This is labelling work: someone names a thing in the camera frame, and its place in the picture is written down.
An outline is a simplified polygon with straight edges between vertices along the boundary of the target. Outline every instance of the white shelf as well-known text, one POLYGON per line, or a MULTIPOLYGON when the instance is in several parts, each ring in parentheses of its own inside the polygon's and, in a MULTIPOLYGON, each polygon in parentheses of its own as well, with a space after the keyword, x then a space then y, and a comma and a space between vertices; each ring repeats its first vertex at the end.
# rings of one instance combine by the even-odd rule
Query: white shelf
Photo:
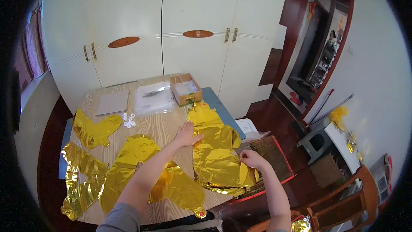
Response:
MULTIPOLYGON (((333 123, 330 123, 326 128, 325 132, 331 138, 332 142, 335 144, 346 164, 349 167, 349 170, 352 174, 356 173, 360 167, 359 159, 356 152, 350 152, 348 146, 346 145, 347 140, 344 134, 341 134, 339 130, 336 129, 333 123)), ((361 182, 359 179, 356 179, 356 184, 360 188, 361 182)))

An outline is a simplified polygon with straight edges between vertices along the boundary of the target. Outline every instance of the chair backrest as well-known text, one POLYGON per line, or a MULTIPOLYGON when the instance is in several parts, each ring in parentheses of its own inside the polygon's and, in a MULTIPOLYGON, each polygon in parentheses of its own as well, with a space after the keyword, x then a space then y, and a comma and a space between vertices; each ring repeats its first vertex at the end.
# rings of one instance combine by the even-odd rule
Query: chair backrest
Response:
POLYGON ((339 188, 322 197, 321 199, 304 206, 297 208, 299 212, 306 213, 311 218, 312 230, 325 230, 342 224, 348 220, 359 218, 364 210, 368 211, 368 219, 349 231, 357 231, 362 227, 372 224, 376 218, 376 210, 378 208, 378 189, 369 169, 362 165, 358 171, 353 174, 339 188), (331 199, 339 192, 343 191, 357 178, 362 181, 362 189, 358 192, 344 198, 343 200, 328 206, 325 209, 319 210, 317 207, 325 201, 331 199))

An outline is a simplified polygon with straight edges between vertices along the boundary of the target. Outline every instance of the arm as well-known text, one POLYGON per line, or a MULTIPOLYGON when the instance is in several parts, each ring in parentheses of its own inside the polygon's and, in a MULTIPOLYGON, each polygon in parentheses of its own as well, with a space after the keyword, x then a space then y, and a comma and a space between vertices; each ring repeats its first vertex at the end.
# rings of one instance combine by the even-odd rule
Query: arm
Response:
POLYGON ((257 168, 263 175, 265 182, 267 205, 270 213, 270 223, 267 231, 284 229, 291 230, 291 208, 288 196, 285 193, 272 166, 252 150, 244 150, 240 153, 240 161, 252 168, 257 168))
POLYGON ((203 135, 193 137, 193 123, 186 122, 179 126, 176 137, 155 156, 144 163, 127 183, 121 192, 117 203, 126 203, 135 208, 140 215, 145 211, 147 199, 152 187, 159 180, 163 170, 173 155, 185 146, 192 146, 203 138, 203 135))

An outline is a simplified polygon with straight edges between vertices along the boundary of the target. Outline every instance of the doorway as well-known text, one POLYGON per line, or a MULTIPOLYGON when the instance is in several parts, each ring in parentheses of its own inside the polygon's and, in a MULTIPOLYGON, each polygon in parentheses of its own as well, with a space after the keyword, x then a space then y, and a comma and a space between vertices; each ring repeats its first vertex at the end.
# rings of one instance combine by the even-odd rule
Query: doorway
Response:
POLYGON ((280 24, 287 28, 288 46, 282 51, 273 91, 298 119, 309 112, 336 66, 353 1, 285 0, 280 24))

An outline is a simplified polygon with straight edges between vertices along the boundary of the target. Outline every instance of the table top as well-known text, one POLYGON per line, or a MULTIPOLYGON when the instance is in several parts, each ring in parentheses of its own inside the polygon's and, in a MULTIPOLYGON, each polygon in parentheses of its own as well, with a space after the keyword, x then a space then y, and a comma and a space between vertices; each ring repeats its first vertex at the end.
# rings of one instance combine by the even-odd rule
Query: table top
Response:
POLYGON ((335 144, 346 164, 349 167, 349 170, 352 174, 356 173, 360 167, 358 155, 356 152, 350 152, 348 146, 346 145, 347 140, 344 134, 341 134, 339 130, 335 127, 333 122, 331 122, 326 128, 325 132, 330 137, 332 142, 335 144))
MULTIPOLYGON (((90 91, 87 93, 86 98, 80 106, 80 109, 86 114, 86 116, 90 118, 91 121, 98 123, 109 116, 95 115, 99 106, 100 98, 103 95, 109 93, 129 90, 127 113, 128 115, 130 115, 132 112, 134 112, 133 95, 137 87, 155 84, 161 81, 168 81, 169 77, 169 75, 159 76, 90 91)), ((103 147, 100 145, 92 149, 90 151, 90 154, 105 163, 108 162, 111 167, 113 162, 116 160, 117 154, 120 152, 123 144, 126 142, 126 136, 133 136, 135 134, 152 134, 152 139, 160 148, 163 148, 173 140, 176 135, 178 126, 182 125, 188 120, 188 107, 190 106, 188 105, 184 107, 176 107, 168 113, 159 113, 150 116, 136 117, 136 126, 127 128, 123 126, 123 124, 120 125, 119 129, 108 137, 110 142, 108 147, 103 147)), ((70 134, 70 141, 74 142, 80 148, 86 150, 73 130, 70 134)), ((193 150, 191 147, 181 148, 173 157, 173 161, 178 164, 182 168, 182 170, 191 178, 194 178, 193 150)), ((85 181, 85 176, 81 174, 79 180, 80 183, 83 183, 85 181)), ((203 207, 205 209, 213 208, 232 198, 231 195, 219 194, 206 189, 203 190, 206 195, 206 199, 203 204, 203 207)), ((142 217, 142 224, 160 223, 175 220, 178 218, 184 218, 192 214, 192 211, 184 210, 178 207, 169 198, 166 198, 160 202, 147 204, 146 215, 145 217, 142 217)), ((101 209, 98 200, 96 200, 84 213, 82 213, 77 218, 77 220, 86 223, 101 224, 106 216, 107 214, 101 209)))

